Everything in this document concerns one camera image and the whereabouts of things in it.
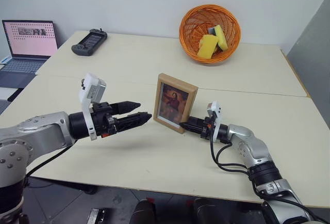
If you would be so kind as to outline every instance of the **white bracket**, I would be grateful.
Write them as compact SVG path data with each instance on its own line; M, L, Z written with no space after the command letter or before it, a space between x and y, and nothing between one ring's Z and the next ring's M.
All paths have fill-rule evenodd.
M107 84L91 73L87 73L81 81L81 90L79 92L79 100L81 103L82 113L88 129L91 140L97 138L95 127L93 124L90 104L99 103Z
M209 114L209 116L211 117L213 115L213 113L216 113L216 119L214 120L214 124L215 124L215 130L214 133L211 134L213 135L213 142L217 141L217 136L218 136L218 132L220 129L220 124L221 124L221 119L222 119L222 113L221 113L221 108L220 105L217 101L213 101L212 103L209 103L207 105L207 112Z

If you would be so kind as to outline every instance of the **game controller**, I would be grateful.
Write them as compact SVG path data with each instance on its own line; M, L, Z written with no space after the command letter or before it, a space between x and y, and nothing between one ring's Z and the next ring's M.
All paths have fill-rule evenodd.
M91 56L107 37L107 33L102 29L91 29L87 36L71 47L71 50L76 55Z

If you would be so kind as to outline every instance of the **cable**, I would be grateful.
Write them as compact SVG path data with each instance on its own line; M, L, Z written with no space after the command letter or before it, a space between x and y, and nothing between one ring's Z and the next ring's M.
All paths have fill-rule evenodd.
M244 165L241 165L241 164L235 164L235 163L230 163L230 164L221 164L218 162L218 160L216 159L215 157L215 152L214 152L214 149L213 149L213 133L214 133L214 128L213 128L213 123L211 124L211 135L210 135L210 147L211 147L211 155L212 155L212 158L213 158L213 161L216 163L216 165L224 170L224 171L229 171L229 172L240 172L240 173L244 173L246 175L249 175L249 173L247 171L243 171L243 170L233 170L233 169L227 169L223 166L226 166L226 165L229 165L229 166L232 166L232 165L235 165L235 166L241 166L241 167L244 167ZM233 144L228 144L226 146L224 146L219 152L217 155L220 155L220 153L225 150L226 148L229 148L231 147Z
M46 161L42 162L41 164L37 165L35 168L33 168L31 171L29 171L26 176L25 176L25 187L28 186L28 178L34 173L36 172L38 169L40 169L41 167L43 167L44 165L48 164L49 162L53 161L54 159L56 159L57 157L61 156L63 153L65 153L67 150L69 150L71 148L70 147L66 147L64 148L61 152L55 154L54 156L50 157L49 159L47 159Z
M31 188L31 189L39 189L39 188L46 188L46 187L49 187L53 184L47 184L47 185L44 185L44 186L27 186L27 188Z
M287 203L287 204L292 204L292 205L295 205L297 207L300 207L302 208L304 211L306 211L314 220L320 220L326 224L330 224L330 222L324 220L323 218L317 216L316 214L314 214L309 208L305 207L304 205L300 204L300 203L297 203L297 202L293 202L293 201L290 201L290 200L287 200L287 199L282 199L282 198L279 198L279 197L274 197L274 196L266 196L266 195L263 195L261 193L259 193L257 191L257 188L255 186L255 184L252 184L252 187L253 187L253 191L254 193L260 197L261 199L265 199L265 200L274 200L274 201L279 201L279 202L284 202L284 203Z
M221 166L239 166L239 167L243 167L243 168L247 169L247 167L246 167L245 165L242 165L242 164L237 164L237 163L227 163L227 164L223 164L223 163L220 163L220 162L219 162L219 156L220 156L220 154L221 154L225 149L230 148L232 145L233 145L233 144L230 143L229 145L226 145L226 146L222 147L222 148L219 150L219 152L217 153L217 157L216 157L217 162L218 162L219 165L221 165Z

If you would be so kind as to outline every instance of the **white table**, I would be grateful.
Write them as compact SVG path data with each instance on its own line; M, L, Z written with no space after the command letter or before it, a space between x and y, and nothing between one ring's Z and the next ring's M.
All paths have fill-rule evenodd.
M166 73L203 89L306 96L280 48L241 43L221 65L195 62L178 39L109 34L90 57L71 51L88 31L77 31L37 72L83 78L92 72L106 81L157 84Z
M155 85L107 84L103 101L140 102L142 106L134 112L153 113ZM78 78L38 75L0 116L0 126L16 125L35 115L80 111L79 89ZM330 132L310 98L199 89L191 115L204 118L206 106L213 100L221 104L223 123L246 126L267 144L281 175L305 205L330 206ZM224 152L221 161L241 162L234 150ZM260 202L245 175L221 171L214 164L208 141L189 132L181 135L154 120L111 137L82 139L34 175Z

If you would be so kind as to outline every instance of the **wooden picture frame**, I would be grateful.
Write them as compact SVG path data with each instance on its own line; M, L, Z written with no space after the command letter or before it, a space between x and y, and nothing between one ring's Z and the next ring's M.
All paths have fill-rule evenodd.
M198 87L168 76L158 75L154 120L179 132L179 123L188 121Z

